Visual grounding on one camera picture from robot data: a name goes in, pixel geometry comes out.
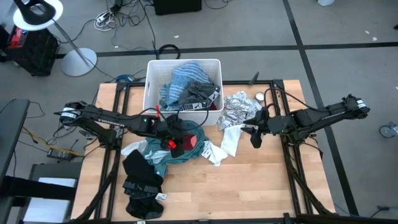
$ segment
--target teal shirt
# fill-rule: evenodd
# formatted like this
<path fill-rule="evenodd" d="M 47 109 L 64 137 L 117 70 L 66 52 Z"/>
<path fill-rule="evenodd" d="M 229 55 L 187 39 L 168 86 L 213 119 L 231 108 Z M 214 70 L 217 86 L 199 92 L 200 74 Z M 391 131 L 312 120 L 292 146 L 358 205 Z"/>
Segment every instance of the teal shirt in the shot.
<path fill-rule="evenodd" d="M 185 123 L 185 129 L 191 129 L 194 128 L 195 126 L 198 126 L 193 121 L 184 121 Z M 202 152 L 203 148 L 205 147 L 205 141 L 208 141 L 208 137 L 205 136 L 205 132 L 203 131 L 203 128 L 199 127 L 196 128 L 192 131 L 186 131 L 187 134 L 194 134 L 197 137 L 197 144 L 196 146 L 189 151 L 185 151 L 184 155 L 181 155 L 177 158 L 173 158 L 171 153 L 168 153 L 158 164 L 154 164 L 152 159 L 148 159 L 147 162 L 150 165 L 155 166 L 155 173 L 159 174 L 162 178 L 165 177 L 167 174 L 167 165 L 168 164 L 179 164 L 188 161 L 189 159 L 195 159 L 199 157 Z M 153 154 L 156 151 L 159 150 L 168 150 L 164 149 L 160 146 L 161 141 L 158 139 L 152 139 L 152 138 L 146 138 L 148 145 L 145 148 L 143 152 L 143 156 L 145 157 L 148 154 Z"/>

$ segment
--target lamp base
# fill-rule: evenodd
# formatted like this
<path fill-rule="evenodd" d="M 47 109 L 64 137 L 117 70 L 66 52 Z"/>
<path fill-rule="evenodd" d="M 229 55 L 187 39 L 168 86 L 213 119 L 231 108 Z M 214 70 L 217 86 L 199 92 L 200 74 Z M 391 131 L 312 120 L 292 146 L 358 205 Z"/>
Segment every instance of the lamp base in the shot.
<path fill-rule="evenodd" d="M 72 50 L 62 59 L 61 70 L 64 74 L 71 77 L 79 77 L 87 74 L 96 65 L 97 55 L 94 50 L 87 48 L 80 48 L 79 50 L 86 58 L 87 63 L 81 59 L 76 50 Z"/>

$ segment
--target yellow cable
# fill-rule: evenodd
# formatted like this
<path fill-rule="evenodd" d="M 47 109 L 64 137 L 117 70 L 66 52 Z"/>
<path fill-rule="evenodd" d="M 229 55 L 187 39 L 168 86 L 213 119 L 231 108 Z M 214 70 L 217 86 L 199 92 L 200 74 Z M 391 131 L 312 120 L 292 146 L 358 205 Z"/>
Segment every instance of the yellow cable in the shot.
<path fill-rule="evenodd" d="M 49 148 L 51 148 L 51 149 L 58 150 L 58 151 L 62 151 L 62 152 L 69 152 L 69 153 L 71 153 L 71 154 L 73 154 L 73 155 L 76 155 L 76 156 L 85 156 L 84 154 L 81 154 L 81 153 L 78 153 L 78 152 L 74 152 L 74 151 L 71 151 L 71 150 L 69 150 L 69 149 L 62 149 L 62 148 L 59 148 L 59 147 L 56 147 L 56 146 L 49 145 L 49 144 L 47 144 L 42 138 L 40 138 L 39 136 L 37 136 L 36 134 L 34 134 L 32 131 L 29 131 L 29 130 L 26 129 L 25 127 L 22 127 L 22 128 L 25 129 L 25 130 L 27 131 L 27 133 L 24 132 L 24 131 L 22 131 L 23 133 L 31 135 L 33 138 L 36 139 L 37 142 L 43 144 L 44 146 L 47 146 L 47 147 L 49 147 Z"/>

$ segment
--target clothing pile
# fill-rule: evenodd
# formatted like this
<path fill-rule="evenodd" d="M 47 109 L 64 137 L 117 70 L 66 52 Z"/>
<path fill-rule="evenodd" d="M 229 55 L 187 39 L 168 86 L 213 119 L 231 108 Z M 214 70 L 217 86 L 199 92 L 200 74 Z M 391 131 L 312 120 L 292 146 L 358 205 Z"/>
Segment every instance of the clothing pile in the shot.
<path fill-rule="evenodd" d="M 254 99 L 248 98 L 244 91 L 227 96 L 224 100 L 225 110 L 218 118 L 219 130 L 243 124 L 243 121 L 253 118 L 261 110 L 261 105 Z"/>
<path fill-rule="evenodd" d="M 172 72 L 171 82 L 159 90 L 161 110 L 217 110 L 213 104 L 220 94 L 220 86 L 215 85 L 208 74 L 198 64 L 189 62 Z"/>
<path fill-rule="evenodd" d="M 126 211 L 136 218 L 159 218 L 163 206 L 155 198 L 162 193 L 163 178 L 155 174 L 154 166 L 149 165 L 139 151 L 132 151 L 123 161 L 123 167 L 127 174 L 124 193 L 129 196 Z"/>
<path fill-rule="evenodd" d="M 220 166 L 221 161 L 228 156 L 235 157 L 242 133 L 241 128 L 244 126 L 243 121 L 253 118 L 256 112 L 261 110 L 261 105 L 256 100 L 248 98 L 244 91 L 227 96 L 224 107 L 217 121 L 218 129 L 224 130 L 221 146 L 217 147 L 211 142 L 205 145 L 204 154 L 214 166 Z"/>
<path fill-rule="evenodd" d="M 179 164 L 189 159 L 197 158 L 205 148 L 208 138 L 201 127 L 193 121 L 184 121 L 186 135 L 196 136 L 196 144 L 191 150 L 185 150 L 184 155 L 177 158 L 171 156 L 170 150 L 161 147 L 158 139 L 146 138 L 144 141 L 134 142 L 124 149 L 121 154 L 126 156 L 123 167 L 127 178 L 124 181 L 124 193 L 130 196 L 126 211 L 137 218 L 159 218 L 163 206 L 156 201 L 156 196 L 162 193 L 161 185 L 167 174 L 167 164 Z"/>

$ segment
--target silver crumpled fabric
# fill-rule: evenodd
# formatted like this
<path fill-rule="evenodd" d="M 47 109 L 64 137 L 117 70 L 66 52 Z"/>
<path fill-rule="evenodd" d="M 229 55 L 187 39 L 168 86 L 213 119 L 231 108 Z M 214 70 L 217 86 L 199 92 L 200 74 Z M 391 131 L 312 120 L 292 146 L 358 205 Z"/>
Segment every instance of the silver crumpled fabric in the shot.
<path fill-rule="evenodd" d="M 254 99 L 248 98 L 244 91 L 227 96 L 224 101 L 224 111 L 218 118 L 218 130 L 243 124 L 243 121 L 251 119 L 262 106 Z"/>

